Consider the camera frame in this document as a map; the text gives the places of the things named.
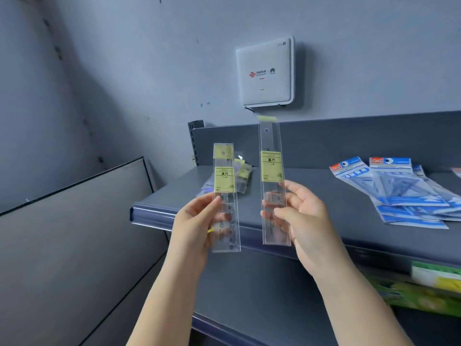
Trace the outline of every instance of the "transparent ruler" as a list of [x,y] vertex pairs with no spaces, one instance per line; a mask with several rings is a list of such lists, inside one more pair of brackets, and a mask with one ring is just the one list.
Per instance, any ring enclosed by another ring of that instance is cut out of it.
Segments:
[[214,197],[221,197],[221,211],[213,220],[212,252],[240,251],[237,193],[234,169],[234,145],[215,143],[213,146]]
[[275,117],[258,116],[261,151],[262,244],[291,246],[289,225],[274,215],[287,206],[279,123]]

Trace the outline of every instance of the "gray panel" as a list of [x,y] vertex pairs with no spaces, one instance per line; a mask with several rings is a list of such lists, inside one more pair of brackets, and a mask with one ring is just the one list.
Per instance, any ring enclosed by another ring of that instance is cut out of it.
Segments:
[[91,334],[82,346],[125,346],[146,297],[162,268],[165,256],[155,264],[136,287],[112,311],[106,320]]
[[[257,251],[211,255],[195,311],[270,346],[337,344],[320,292],[301,263]],[[396,312],[417,346],[459,344],[458,318]]]
[[[309,120],[280,123],[284,166],[328,168],[360,156],[411,157],[431,172],[458,165],[461,111]],[[198,165],[213,165],[215,142],[234,143],[245,160],[259,166],[257,125],[194,129]]]
[[[180,209],[199,192],[211,172],[212,167],[196,167],[143,202]],[[461,179],[454,174],[435,173],[430,176],[461,194]],[[461,264],[457,244],[461,242],[459,222],[448,222],[450,230],[386,225],[366,195],[335,178],[330,170],[285,169],[285,177],[308,186],[326,203],[333,223],[348,244],[363,244],[371,249]],[[256,168],[247,192],[238,195],[241,223],[261,226],[260,189],[260,172]]]
[[0,340],[77,345],[166,250],[130,224],[151,194],[143,160],[0,217]]

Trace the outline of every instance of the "white router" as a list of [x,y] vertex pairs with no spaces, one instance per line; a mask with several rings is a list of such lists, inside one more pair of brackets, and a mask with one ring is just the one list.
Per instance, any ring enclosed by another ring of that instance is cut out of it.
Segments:
[[237,72],[245,107],[290,104],[295,98],[295,38],[237,49]]

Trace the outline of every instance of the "red label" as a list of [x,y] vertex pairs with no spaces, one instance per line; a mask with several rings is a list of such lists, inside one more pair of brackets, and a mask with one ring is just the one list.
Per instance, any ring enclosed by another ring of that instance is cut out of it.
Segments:
[[383,158],[372,158],[372,164],[382,164]]
[[336,164],[336,165],[330,166],[330,169],[331,169],[332,171],[339,170],[340,168],[341,168],[341,165],[340,165],[340,164]]

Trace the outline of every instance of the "hand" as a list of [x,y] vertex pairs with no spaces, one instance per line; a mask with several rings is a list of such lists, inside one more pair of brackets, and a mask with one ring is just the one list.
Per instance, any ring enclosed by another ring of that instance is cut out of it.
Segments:
[[213,220],[223,221],[227,214],[219,213],[221,197],[213,199],[213,193],[197,197],[176,215],[171,232],[168,257],[177,262],[187,262],[200,275],[203,271],[209,247],[208,229]]
[[261,211],[261,216],[279,224],[280,219],[290,224],[290,236],[299,261],[314,276],[331,270],[350,258],[344,244],[333,227],[325,204],[306,187],[285,180],[286,208],[275,208],[271,213]]

